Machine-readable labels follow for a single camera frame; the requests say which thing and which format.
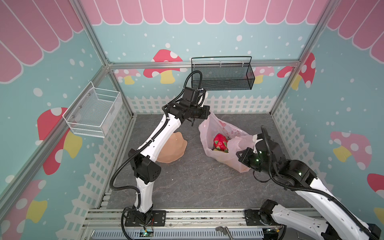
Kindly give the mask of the pink printed plastic bag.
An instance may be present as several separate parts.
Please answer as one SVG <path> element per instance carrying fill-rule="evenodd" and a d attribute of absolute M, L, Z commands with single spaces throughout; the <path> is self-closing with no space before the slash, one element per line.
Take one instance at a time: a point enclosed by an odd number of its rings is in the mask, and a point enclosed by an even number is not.
<path fill-rule="evenodd" d="M 256 135 L 249 135 L 240 128 L 219 119 L 213 113 L 199 125 L 199 131 L 203 150 L 208 157 L 227 165 L 239 173 L 246 173 L 250 170 L 250 168 L 239 162 L 236 152 L 246 148 L 253 149 Z M 213 142 L 217 134 L 222 134 L 227 138 L 228 153 L 213 150 Z"/>

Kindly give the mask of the red dragon fruit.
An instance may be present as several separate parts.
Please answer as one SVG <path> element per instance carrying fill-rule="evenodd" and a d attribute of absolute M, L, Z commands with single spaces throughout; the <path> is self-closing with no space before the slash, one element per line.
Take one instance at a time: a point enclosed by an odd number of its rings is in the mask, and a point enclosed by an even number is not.
<path fill-rule="evenodd" d="M 222 134 L 217 134 L 215 136 L 213 146 L 214 146 L 214 148 L 213 148 L 214 151 L 220 151 L 220 152 L 224 152 L 224 153 L 229 152 L 228 140 Z"/>

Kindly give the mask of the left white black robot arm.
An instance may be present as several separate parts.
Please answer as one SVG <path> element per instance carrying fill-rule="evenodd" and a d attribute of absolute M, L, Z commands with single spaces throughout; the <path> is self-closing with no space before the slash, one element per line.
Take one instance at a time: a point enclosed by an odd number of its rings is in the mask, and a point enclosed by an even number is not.
<path fill-rule="evenodd" d="M 161 167 L 156 163 L 159 154 L 172 134 L 182 123 L 194 123 L 196 119 L 206 120 L 210 115 L 210 107 L 204 104 L 207 91 L 202 88 L 203 74 L 193 71 L 187 81 L 198 75 L 197 88 L 187 85 L 179 95 L 162 107 L 164 115 L 159 125 L 149 138 L 137 149 L 130 150 L 129 157 L 114 172 L 109 187 L 113 191 L 134 190 L 136 201 L 131 208 L 126 208 L 122 214 L 122 221 L 131 221 L 147 226 L 153 221 L 153 187 L 155 180 L 161 173 Z M 115 180 L 122 169 L 130 164 L 136 178 L 135 186 L 115 186 Z"/>

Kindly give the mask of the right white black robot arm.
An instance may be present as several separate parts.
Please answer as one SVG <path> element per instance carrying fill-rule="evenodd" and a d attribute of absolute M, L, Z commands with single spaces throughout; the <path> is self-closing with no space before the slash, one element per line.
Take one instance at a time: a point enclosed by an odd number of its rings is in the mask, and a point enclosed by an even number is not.
<path fill-rule="evenodd" d="M 306 200 L 323 217 L 313 219 L 289 211 L 273 200 L 266 200 L 252 214 L 245 212 L 248 225 L 260 222 L 293 228 L 317 240 L 378 240 L 381 229 L 356 217 L 323 184 L 316 173 L 300 160 L 289 160 L 280 145 L 272 141 L 265 126 L 254 139 L 253 148 L 236 153 L 239 162 L 254 172 L 265 173 L 269 180 L 284 190 L 290 190 Z"/>

